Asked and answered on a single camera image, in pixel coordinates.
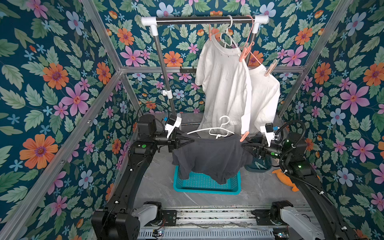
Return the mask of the pink clothespin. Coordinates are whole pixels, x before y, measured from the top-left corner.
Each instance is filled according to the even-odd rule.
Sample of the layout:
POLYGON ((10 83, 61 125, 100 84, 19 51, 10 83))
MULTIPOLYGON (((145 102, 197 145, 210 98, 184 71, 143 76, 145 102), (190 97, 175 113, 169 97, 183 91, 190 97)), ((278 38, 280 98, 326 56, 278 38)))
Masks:
POLYGON ((209 25, 209 40, 212 41, 212 39, 215 37, 214 28, 209 25))
POLYGON ((246 131, 244 134, 241 135, 240 142, 242 143, 249 135, 249 131, 246 131))
POLYGON ((245 43, 245 45, 242 48, 242 52, 239 58, 239 62, 242 62, 243 60, 246 60, 247 56, 252 53, 252 47, 254 46, 254 42, 251 43, 245 43))

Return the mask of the dark grey t-shirt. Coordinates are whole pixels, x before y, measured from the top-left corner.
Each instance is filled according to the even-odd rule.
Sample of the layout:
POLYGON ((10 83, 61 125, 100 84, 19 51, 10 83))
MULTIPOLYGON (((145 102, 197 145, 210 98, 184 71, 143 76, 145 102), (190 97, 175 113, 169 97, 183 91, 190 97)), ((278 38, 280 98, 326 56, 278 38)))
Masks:
POLYGON ((242 167, 252 163, 253 156, 242 147, 239 135, 217 140, 183 136, 194 141, 172 152, 172 164, 179 167, 182 180, 187 180, 190 172, 195 172, 205 174, 223 185, 236 176, 242 167))

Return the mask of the white plastic hanger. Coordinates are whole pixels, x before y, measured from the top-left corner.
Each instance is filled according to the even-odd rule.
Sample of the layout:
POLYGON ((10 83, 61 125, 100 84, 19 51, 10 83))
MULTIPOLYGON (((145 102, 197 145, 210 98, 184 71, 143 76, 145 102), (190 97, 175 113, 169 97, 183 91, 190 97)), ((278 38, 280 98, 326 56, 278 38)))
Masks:
POLYGON ((187 135, 203 132, 203 131, 208 131, 210 136, 215 136, 216 139, 221 138, 221 137, 228 137, 229 135, 234 135, 235 133, 233 131, 230 131, 226 128, 224 128, 225 125, 230 123, 230 117, 229 116, 221 116, 219 118, 219 121, 226 119, 227 121, 222 123, 219 127, 210 127, 210 128, 203 128, 203 129, 198 129, 194 130, 191 132, 188 132, 187 135))
POLYGON ((223 33, 221 33, 221 32, 216 33, 215 37, 219 37, 219 39, 217 41, 219 43, 221 43, 221 45, 224 48, 226 48, 226 49, 235 49, 235 48, 238 48, 239 46, 235 42, 235 40, 233 39, 233 37, 232 37, 232 35, 230 33, 230 29, 233 26, 234 20, 233 20, 233 17, 231 15, 229 15, 228 18, 230 19, 229 27, 223 33))

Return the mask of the white printed t-shirt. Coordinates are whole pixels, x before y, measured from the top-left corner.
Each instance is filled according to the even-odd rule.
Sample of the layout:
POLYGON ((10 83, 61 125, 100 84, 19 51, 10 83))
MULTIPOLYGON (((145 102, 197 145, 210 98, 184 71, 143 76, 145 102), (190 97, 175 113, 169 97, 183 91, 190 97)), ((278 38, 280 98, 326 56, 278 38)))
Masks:
POLYGON ((260 65, 249 70, 252 83, 250 136, 260 132, 260 127, 273 123, 280 98, 280 82, 267 68, 260 65))

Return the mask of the plain white t-shirt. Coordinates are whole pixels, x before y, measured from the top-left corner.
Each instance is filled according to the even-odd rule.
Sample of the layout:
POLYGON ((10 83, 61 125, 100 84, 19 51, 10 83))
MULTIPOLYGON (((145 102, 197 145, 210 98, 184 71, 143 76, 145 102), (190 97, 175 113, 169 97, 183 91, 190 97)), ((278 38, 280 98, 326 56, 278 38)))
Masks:
POLYGON ((222 117, 228 116, 226 129, 238 135, 250 133, 251 78, 240 56, 240 49, 227 49, 216 38, 205 43, 195 78, 206 95, 201 129, 220 127, 222 117))

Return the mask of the beige clothespin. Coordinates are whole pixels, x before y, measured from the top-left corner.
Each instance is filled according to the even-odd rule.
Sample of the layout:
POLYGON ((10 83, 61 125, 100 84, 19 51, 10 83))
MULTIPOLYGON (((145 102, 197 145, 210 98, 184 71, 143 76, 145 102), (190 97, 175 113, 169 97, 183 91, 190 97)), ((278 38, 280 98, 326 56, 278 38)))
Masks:
POLYGON ((271 64, 270 66, 268 67, 266 73, 265 73, 265 77, 268 77, 273 71, 274 69, 276 68, 276 66, 278 65, 279 61, 277 59, 275 59, 271 64))

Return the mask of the pink wire hanger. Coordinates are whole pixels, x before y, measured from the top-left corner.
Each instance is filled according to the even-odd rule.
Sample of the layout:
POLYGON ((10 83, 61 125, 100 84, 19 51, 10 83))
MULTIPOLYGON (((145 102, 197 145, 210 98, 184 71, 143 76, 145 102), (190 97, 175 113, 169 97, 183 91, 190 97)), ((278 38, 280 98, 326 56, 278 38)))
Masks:
MULTIPOLYGON (((268 16, 262 16, 262 15, 258 15, 258 16, 254 16, 254 17, 247 15, 247 17, 251 18, 252 26, 251 26, 250 33, 247 37, 246 43, 251 43, 251 42, 254 42, 254 37, 256 36, 256 34, 259 31, 260 25, 265 24, 265 20, 267 20, 267 23, 268 23, 269 17, 268 16)), ((262 65, 262 63, 259 61, 259 59, 253 54, 253 52, 249 55, 251 55, 256 60, 256 62, 259 63, 260 66, 262 65)))

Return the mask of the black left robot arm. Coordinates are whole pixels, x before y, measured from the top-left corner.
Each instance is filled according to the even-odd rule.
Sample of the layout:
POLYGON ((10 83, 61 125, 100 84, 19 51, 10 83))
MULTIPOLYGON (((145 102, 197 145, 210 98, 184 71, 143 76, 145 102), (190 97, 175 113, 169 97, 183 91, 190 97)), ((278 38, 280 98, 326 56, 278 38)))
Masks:
POLYGON ((180 114, 170 115, 162 131, 157 130, 158 122, 159 119, 151 114, 139 118, 138 138, 127 153, 129 160, 123 175, 107 205, 95 210, 91 218, 98 240, 136 240, 141 228, 147 224, 162 226, 165 223, 161 203, 146 202, 141 208, 134 207, 137 192, 146 170, 162 146, 172 151, 194 140, 183 137, 180 114))

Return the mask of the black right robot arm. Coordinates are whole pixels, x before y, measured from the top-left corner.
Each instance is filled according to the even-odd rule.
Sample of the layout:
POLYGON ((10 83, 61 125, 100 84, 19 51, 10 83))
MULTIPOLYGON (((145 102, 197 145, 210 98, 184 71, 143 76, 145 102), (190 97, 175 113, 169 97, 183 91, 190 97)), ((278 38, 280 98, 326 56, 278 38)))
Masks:
POLYGON ((305 157, 306 131, 306 125, 299 120, 289 121, 277 131, 273 130, 272 124, 266 124, 261 143, 242 144, 256 158, 271 156, 279 159, 282 174, 305 197, 320 226, 316 227, 299 214, 288 201, 272 203, 271 222, 275 225, 287 224, 304 240, 358 240, 358 234, 348 226, 340 211, 328 198, 319 176, 305 157))

